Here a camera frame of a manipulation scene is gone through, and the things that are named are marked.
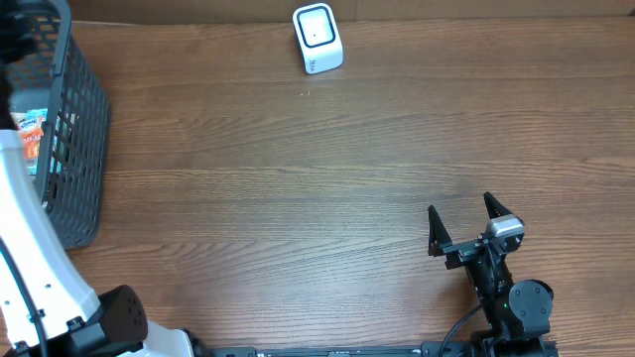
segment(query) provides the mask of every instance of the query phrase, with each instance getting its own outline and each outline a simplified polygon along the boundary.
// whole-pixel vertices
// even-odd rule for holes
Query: wood grain
[[[327,0],[338,21],[626,16],[635,0]],[[69,0],[84,21],[143,25],[290,23],[307,0]]]
[[[113,113],[100,233],[71,252],[89,283],[213,346],[438,340],[475,298],[427,256],[426,208],[471,239],[491,190],[562,355],[631,355],[635,23],[340,31],[343,67],[313,76],[287,25],[75,31]]]

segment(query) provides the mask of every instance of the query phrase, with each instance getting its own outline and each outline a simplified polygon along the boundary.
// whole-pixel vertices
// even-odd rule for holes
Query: basket
[[[65,0],[21,0],[38,51],[7,67],[12,112],[48,108],[34,185],[65,248],[97,233],[110,104],[70,34]]]

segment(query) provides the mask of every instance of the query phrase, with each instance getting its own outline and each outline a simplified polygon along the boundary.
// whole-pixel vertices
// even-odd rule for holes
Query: wall
[[[625,16],[635,0],[331,0],[339,21]],[[68,0],[76,20],[129,24],[289,22],[303,0]]]

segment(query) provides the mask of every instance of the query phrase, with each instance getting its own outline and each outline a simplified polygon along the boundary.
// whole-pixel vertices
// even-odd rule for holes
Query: wooden table
[[[476,302],[428,257],[426,209],[473,239],[490,190],[562,355],[632,355],[635,22],[340,32],[343,67],[308,76],[290,24],[77,29],[112,103],[100,233],[71,252],[88,282],[212,346],[440,340]]]

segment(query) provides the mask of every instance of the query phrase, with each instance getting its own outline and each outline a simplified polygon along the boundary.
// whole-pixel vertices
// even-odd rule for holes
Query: cable
[[[445,336],[444,342],[441,344],[441,349],[439,350],[439,357],[444,357],[444,352],[445,352],[445,347],[447,346],[447,343],[449,342],[449,340],[452,338],[452,336],[454,335],[454,333],[461,327],[463,326],[464,323],[466,323],[472,316],[474,316],[475,313],[479,312],[481,309],[483,308],[482,304],[479,304],[477,307],[473,308],[470,312],[468,312],[464,317],[462,317],[455,325],[453,328],[451,328],[449,330],[449,332],[447,333],[447,335]]]
[[[44,325],[42,324],[42,319],[40,318],[40,313],[36,308],[36,305],[33,303],[33,299],[29,294],[29,290],[27,289],[27,285],[24,283],[22,279],[22,275],[16,266],[16,262],[13,261],[11,254],[9,254],[9,249],[4,244],[2,237],[0,237],[0,252],[4,257],[4,261],[7,262],[7,266],[9,267],[9,271],[13,275],[13,279],[16,281],[18,285],[18,290],[22,295],[22,299],[24,300],[24,304],[27,306],[29,310],[29,315],[33,319],[33,323],[36,325],[36,332],[38,333],[38,339],[40,340],[40,354],[42,357],[49,357],[49,350],[47,346],[47,335],[44,331]]]

